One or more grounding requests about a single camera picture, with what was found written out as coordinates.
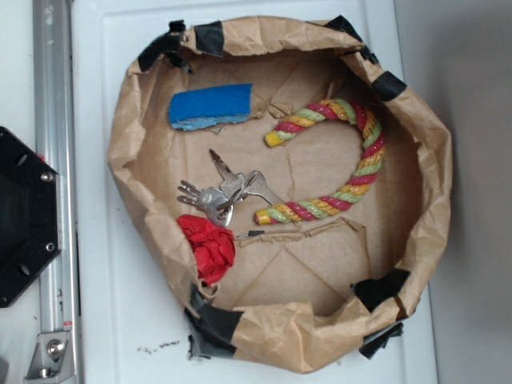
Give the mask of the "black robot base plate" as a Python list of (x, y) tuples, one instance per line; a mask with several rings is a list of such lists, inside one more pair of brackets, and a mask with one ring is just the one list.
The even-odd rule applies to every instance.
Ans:
[(1, 307), (13, 305), (60, 252), (58, 174), (1, 128)]

